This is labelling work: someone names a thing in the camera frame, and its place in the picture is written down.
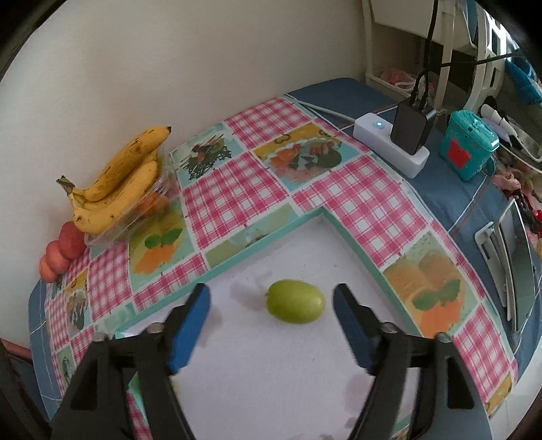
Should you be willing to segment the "large green fruit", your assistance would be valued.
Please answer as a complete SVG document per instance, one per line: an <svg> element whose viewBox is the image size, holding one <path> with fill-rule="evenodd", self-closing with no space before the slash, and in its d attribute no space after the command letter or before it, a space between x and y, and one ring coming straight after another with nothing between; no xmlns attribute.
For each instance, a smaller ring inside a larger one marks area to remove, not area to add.
<svg viewBox="0 0 542 440"><path fill-rule="evenodd" d="M266 293L266 311L289 324L314 322L324 313L325 306L321 291L305 281L276 281Z"/></svg>

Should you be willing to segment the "white teal-edged tray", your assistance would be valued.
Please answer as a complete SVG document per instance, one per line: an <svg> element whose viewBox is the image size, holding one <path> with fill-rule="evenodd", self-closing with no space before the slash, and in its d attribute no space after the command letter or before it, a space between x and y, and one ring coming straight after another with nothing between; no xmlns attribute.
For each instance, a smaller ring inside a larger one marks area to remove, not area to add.
<svg viewBox="0 0 542 440"><path fill-rule="evenodd" d="M279 230L211 274L209 317L172 382L198 439L345 439L372 379L356 365L333 307L306 325L266 310L276 281L305 281L326 299L346 284L383 322L415 325L378 269L326 210Z"/></svg>

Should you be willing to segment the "clear plastic fruit box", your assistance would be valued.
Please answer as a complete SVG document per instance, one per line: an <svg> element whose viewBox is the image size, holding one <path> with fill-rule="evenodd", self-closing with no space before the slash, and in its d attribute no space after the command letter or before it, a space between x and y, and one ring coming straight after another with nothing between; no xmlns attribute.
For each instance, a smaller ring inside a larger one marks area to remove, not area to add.
<svg viewBox="0 0 542 440"><path fill-rule="evenodd" d="M99 236L84 236L88 247L108 247L126 240L129 235L144 221L153 215L164 212L170 201L177 197L179 184L175 169L170 164L164 165L152 186L144 193L142 199L135 203L114 225L111 225Z"/></svg>

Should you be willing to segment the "middle red apple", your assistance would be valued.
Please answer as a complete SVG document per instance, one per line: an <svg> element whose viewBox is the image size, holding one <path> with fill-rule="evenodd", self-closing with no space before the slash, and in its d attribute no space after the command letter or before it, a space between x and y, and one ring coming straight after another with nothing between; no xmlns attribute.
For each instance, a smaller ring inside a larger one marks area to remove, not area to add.
<svg viewBox="0 0 542 440"><path fill-rule="evenodd" d="M53 240L46 247L46 262L57 275L65 274L72 264L72 260L62 255L59 241Z"/></svg>

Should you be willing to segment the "lower yellow banana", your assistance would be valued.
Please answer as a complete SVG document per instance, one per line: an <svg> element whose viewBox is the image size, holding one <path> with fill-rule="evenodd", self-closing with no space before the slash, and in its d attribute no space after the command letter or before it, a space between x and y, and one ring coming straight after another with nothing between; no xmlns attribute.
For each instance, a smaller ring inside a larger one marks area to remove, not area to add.
<svg viewBox="0 0 542 440"><path fill-rule="evenodd" d="M68 190L67 196L72 206L72 221L75 226L90 236L103 234L144 197L155 183L158 171L157 159L142 163L129 175L126 183L120 185L120 190L112 201L95 211L81 206L75 199L74 191Z"/></svg>

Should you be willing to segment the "yellow banana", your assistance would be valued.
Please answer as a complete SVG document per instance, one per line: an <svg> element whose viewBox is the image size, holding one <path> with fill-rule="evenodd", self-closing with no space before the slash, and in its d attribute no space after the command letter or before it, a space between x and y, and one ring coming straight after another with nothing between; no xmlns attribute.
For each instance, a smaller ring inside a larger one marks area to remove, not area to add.
<svg viewBox="0 0 542 440"><path fill-rule="evenodd" d="M89 202L97 202L110 195L143 160L170 136L170 126L152 127L138 134L110 159L95 181L84 189L77 189L66 177L56 180L67 194L74 193Z"/></svg>
<svg viewBox="0 0 542 440"><path fill-rule="evenodd" d="M144 197L155 183L158 171L157 159L142 163L129 175L126 183L120 185L120 190L112 201L95 211L81 206L75 199L74 191L68 190L67 196L72 206L72 221L75 226L90 236L103 234Z"/></svg>

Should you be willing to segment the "large red apple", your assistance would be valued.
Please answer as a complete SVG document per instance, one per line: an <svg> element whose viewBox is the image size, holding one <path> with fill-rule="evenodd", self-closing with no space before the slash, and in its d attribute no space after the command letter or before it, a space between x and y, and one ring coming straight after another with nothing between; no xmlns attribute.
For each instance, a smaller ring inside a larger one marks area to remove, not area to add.
<svg viewBox="0 0 542 440"><path fill-rule="evenodd" d="M66 259L80 258L86 249L84 233L73 222L66 222L59 234L58 247Z"/></svg>

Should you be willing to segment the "small red apple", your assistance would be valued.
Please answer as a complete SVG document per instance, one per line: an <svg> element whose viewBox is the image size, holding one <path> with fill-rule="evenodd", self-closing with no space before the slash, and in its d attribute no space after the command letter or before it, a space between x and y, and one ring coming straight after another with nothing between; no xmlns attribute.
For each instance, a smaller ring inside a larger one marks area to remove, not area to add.
<svg viewBox="0 0 542 440"><path fill-rule="evenodd" d="M40 258L39 272L40 278L46 283L54 283L58 279L58 274L49 266L45 256Z"/></svg>

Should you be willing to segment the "fruit pattern plaid tablecloth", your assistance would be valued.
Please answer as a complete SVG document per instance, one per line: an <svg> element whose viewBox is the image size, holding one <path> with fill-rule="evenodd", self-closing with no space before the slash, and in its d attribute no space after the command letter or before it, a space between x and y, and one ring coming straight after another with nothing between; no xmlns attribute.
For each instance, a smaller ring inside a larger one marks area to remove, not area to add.
<svg viewBox="0 0 542 440"><path fill-rule="evenodd" d="M489 415L517 379L489 296L434 212L359 141L276 98L230 117L173 150L179 184L164 212L129 237L88 247L49 287L51 362L61 391L98 333L163 317L190 289L317 209L329 212L372 261L415 332L448 331Z"/></svg>

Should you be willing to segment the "upper yellow banana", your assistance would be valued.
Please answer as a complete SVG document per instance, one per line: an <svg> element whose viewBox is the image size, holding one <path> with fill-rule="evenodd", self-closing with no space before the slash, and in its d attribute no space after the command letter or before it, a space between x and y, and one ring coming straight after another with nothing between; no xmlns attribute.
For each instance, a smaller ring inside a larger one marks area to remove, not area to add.
<svg viewBox="0 0 542 440"><path fill-rule="evenodd" d="M110 159L95 181L84 189L77 189L66 177L56 180L67 194L74 193L89 202L97 202L110 195L143 160L170 136L170 126L152 127L138 134Z"/></svg>

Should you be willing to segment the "white power strip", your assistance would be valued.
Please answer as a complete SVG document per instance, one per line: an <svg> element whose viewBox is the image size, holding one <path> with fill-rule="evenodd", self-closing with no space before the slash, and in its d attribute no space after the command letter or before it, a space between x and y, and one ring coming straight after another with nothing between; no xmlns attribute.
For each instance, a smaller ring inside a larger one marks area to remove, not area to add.
<svg viewBox="0 0 542 440"><path fill-rule="evenodd" d="M407 153L391 140L392 127L393 124L379 115L367 113L356 118L353 137L406 177L413 179L426 165L430 151L421 146L413 155Z"/></svg>

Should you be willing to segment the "black charger plug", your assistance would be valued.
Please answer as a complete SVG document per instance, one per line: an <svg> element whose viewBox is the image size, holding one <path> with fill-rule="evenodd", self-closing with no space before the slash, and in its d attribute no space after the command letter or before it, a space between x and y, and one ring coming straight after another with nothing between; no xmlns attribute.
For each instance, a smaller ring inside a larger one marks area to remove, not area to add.
<svg viewBox="0 0 542 440"><path fill-rule="evenodd" d="M436 111L431 106L420 110L409 100L400 102L391 128L391 141L409 155L414 155L425 145L435 116Z"/></svg>

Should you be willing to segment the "teal box red label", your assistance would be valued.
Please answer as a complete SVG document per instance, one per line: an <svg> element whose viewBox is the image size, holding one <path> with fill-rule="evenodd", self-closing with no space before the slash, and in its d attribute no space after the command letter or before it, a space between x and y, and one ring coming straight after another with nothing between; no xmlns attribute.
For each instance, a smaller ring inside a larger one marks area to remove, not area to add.
<svg viewBox="0 0 542 440"><path fill-rule="evenodd" d="M439 148L441 158L463 181L470 181L499 148L496 133L470 110L454 111Z"/></svg>

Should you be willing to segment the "white chair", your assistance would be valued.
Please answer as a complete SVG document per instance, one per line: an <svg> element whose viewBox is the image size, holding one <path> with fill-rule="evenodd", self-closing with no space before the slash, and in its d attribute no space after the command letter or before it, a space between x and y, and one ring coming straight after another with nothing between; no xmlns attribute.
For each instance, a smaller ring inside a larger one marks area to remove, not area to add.
<svg viewBox="0 0 542 440"><path fill-rule="evenodd" d="M406 85L386 79L392 70L417 75L422 68L423 46L432 15L431 1L363 1L366 84L400 101L410 95ZM501 55L518 45L505 27L474 1L441 1L433 36L435 60L474 61ZM479 110L493 96L500 109L533 133L541 128L541 105L523 105L515 96L505 62L437 68L429 74L434 88L430 104L451 113L461 108Z"/></svg>

